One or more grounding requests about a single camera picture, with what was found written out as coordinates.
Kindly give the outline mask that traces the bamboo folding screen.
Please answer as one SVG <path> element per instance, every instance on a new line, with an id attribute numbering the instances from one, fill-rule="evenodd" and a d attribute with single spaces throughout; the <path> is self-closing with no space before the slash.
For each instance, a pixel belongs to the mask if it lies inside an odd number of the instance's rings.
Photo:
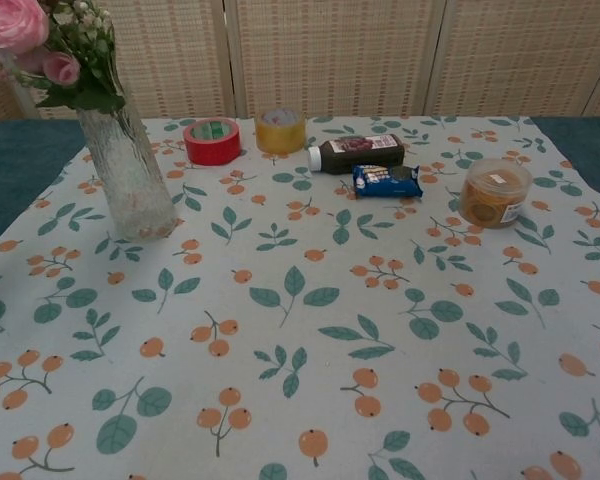
<path id="1" fill-rule="evenodd" d="M 60 51 L 143 117 L 600 116 L 600 0 L 0 0 L 0 120 L 67 118 Z"/>

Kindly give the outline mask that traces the yellow tape roll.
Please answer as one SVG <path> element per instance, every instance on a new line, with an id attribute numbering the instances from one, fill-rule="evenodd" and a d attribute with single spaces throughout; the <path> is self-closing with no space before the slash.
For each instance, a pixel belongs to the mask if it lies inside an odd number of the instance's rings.
<path id="1" fill-rule="evenodd" d="M 291 154 L 305 145 L 305 118 L 292 108 L 279 107 L 263 111 L 255 117 L 254 122 L 256 145 L 265 153 Z"/>

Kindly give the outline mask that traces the plastic jar of rubber bands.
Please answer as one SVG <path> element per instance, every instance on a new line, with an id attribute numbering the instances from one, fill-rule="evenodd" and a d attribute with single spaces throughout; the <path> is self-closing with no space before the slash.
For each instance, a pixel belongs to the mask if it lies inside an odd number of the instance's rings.
<path id="1" fill-rule="evenodd" d="M 524 167 L 504 159 L 472 163 L 464 179 L 458 211 L 469 223 L 500 229 L 516 222 L 533 177 Z"/>

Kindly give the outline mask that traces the floral print tablecloth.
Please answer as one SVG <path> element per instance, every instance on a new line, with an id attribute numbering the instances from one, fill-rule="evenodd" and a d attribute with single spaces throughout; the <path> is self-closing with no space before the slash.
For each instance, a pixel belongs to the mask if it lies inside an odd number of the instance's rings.
<path id="1" fill-rule="evenodd" d="M 310 122 L 397 135 L 420 199 L 185 127 L 147 122 L 169 237 L 84 150 L 0 236 L 0 480 L 600 480 L 600 193 L 532 120 Z M 458 211 L 481 159 L 533 177 L 507 227 Z"/>

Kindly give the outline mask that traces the dark juice bottle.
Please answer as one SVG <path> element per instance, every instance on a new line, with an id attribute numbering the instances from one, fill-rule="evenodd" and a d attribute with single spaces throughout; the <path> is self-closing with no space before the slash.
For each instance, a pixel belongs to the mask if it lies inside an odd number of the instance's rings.
<path id="1" fill-rule="evenodd" d="M 344 175 L 357 165 L 392 167 L 403 164 L 405 146 L 394 134 L 349 136 L 308 148 L 311 172 Z"/>

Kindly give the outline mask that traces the red tape roll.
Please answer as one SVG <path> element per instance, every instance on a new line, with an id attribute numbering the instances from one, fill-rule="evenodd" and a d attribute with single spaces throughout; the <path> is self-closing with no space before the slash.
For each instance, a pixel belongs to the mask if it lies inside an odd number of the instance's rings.
<path id="1" fill-rule="evenodd" d="M 183 140 L 188 159 L 195 165 L 226 165 L 242 151 L 239 126 L 226 118 L 209 118 L 192 123 L 185 128 Z"/>

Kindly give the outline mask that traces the clear glass cup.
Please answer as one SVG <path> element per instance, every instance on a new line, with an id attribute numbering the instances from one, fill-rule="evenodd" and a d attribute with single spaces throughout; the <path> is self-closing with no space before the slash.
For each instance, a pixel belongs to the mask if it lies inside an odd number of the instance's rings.
<path id="1" fill-rule="evenodd" d="M 109 114 L 79 110 L 77 116 L 119 235 L 130 242 L 169 236 L 176 210 L 133 103 Z"/>

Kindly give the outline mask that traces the pink flower bouquet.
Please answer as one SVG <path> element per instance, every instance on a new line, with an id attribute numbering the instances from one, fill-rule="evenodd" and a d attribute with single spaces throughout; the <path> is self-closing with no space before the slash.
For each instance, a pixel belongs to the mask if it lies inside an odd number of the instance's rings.
<path id="1" fill-rule="evenodd" d="M 0 79 L 41 108 L 114 114 L 125 105 L 110 14 L 93 0 L 0 0 Z"/>

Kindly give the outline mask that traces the blue cookie pack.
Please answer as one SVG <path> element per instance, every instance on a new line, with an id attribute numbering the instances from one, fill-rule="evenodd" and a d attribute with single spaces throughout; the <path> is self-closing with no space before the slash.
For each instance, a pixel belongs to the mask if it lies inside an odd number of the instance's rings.
<path id="1" fill-rule="evenodd" d="M 418 174 L 418 167 L 357 165 L 353 168 L 353 186 L 361 197 L 421 198 Z"/>

